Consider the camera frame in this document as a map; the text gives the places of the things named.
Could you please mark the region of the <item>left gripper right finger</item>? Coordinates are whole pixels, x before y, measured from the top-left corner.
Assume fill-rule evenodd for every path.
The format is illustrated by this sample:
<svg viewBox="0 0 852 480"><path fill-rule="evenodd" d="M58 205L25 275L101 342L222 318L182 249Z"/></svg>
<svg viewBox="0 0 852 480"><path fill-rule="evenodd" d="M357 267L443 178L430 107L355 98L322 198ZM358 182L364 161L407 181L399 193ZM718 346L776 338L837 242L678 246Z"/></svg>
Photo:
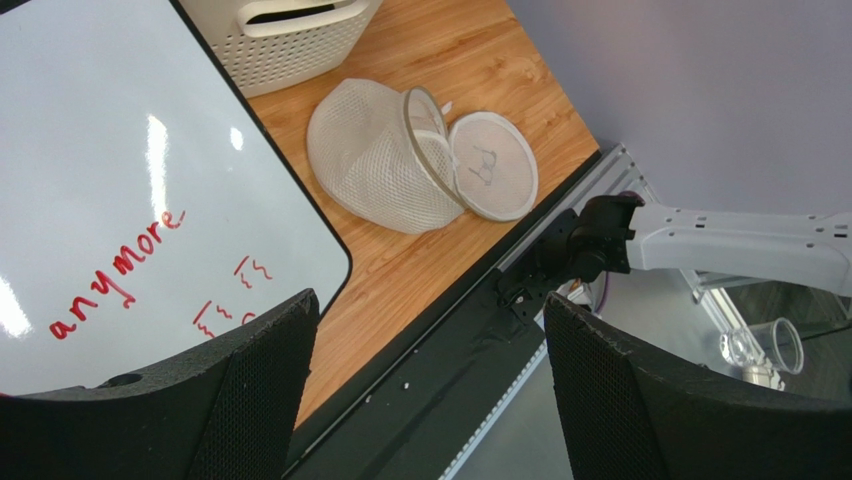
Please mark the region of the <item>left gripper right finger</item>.
<svg viewBox="0 0 852 480"><path fill-rule="evenodd" d="M577 479L847 479L851 410L684 360L551 293L544 327Z"/></svg>

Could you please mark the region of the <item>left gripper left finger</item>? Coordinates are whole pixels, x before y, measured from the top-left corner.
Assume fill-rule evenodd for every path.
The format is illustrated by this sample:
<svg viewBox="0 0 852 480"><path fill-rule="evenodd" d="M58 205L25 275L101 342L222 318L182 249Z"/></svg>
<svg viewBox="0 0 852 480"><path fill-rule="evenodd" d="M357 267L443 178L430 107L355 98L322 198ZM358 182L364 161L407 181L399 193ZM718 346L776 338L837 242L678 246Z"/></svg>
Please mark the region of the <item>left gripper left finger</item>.
<svg viewBox="0 0 852 480"><path fill-rule="evenodd" d="M306 289L95 388L1 400L5 479L279 479L320 321Z"/></svg>

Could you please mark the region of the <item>white mesh laundry bag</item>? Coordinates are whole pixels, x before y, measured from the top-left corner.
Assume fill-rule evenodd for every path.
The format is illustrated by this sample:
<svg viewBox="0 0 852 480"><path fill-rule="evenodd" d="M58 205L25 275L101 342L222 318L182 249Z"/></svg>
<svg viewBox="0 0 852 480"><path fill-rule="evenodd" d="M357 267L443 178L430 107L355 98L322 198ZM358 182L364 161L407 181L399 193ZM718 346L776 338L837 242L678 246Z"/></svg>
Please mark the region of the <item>white mesh laundry bag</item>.
<svg viewBox="0 0 852 480"><path fill-rule="evenodd" d="M447 124L448 109L423 87L344 80L308 124L315 178L352 214L406 234L443 228L466 211L501 223L524 217L539 175L520 130L491 111Z"/></svg>

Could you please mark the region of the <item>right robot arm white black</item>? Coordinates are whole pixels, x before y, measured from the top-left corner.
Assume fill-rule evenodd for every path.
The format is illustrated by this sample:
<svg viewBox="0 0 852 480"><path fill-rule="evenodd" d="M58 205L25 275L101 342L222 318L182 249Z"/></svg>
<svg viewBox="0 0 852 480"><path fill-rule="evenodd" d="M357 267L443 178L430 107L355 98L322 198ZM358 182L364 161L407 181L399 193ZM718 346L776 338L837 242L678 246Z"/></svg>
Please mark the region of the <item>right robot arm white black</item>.
<svg viewBox="0 0 852 480"><path fill-rule="evenodd" d="M565 283L604 272L677 269L793 283L851 294L851 215L701 211L596 196L557 217L496 285L515 310Z"/></svg>

